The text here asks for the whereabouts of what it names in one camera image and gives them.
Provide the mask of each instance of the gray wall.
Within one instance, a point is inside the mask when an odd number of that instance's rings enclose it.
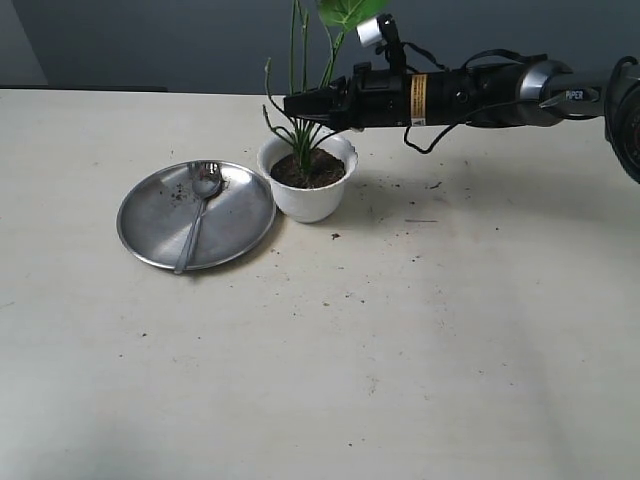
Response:
[[[0,0],[0,86],[46,83],[11,0]]]
[[[264,61],[272,56],[274,86],[285,89],[290,0],[14,3],[52,84],[261,93]],[[549,53],[575,69],[609,68],[639,53],[636,0],[391,0],[386,10],[403,39],[454,65],[488,48]],[[318,34],[312,43],[317,75],[326,41]],[[338,72],[348,74],[351,64],[372,56],[353,34]]]

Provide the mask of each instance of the metal spoon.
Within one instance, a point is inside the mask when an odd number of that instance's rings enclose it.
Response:
[[[180,275],[187,268],[195,246],[197,244],[198,234],[200,233],[200,225],[202,223],[202,214],[207,206],[207,200],[213,197],[220,187],[222,187],[222,175],[220,174],[220,167],[215,162],[205,162],[197,164],[198,168],[193,168],[193,165],[189,165],[189,172],[195,173],[192,181],[193,193],[198,196],[200,201],[196,208],[196,216],[193,219],[187,239],[182,247],[182,252],[178,257],[178,262],[174,269],[174,273]]]

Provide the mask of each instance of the white pot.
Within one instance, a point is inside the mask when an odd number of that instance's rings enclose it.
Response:
[[[258,152],[258,170],[271,184],[276,205],[285,215],[300,223],[319,222],[338,208],[344,195],[345,183],[358,164],[355,148],[341,135],[328,138],[319,147],[342,160],[346,173],[336,183],[310,189],[288,187],[271,177],[273,166],[291,153],[289,144],[274,136]]]

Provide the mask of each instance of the orange label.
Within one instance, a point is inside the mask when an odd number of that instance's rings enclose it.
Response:
[[[422,127],[427,124],[427,74],[413,75],[411,78],[411,125]]]

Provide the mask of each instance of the stainless steel plate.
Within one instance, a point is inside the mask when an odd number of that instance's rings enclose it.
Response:
[[[260,175],[233,163],[216,163],[224,186],[208,202],[186,270],[220,265],[248,252],[263,239],[276,215],[271,189]],[[196,213],[198,200],[191,190],[187,165],[174,165],[144,179],[127,195],[118,212],[122,243],[140,260],[156,267],[175,267]]]

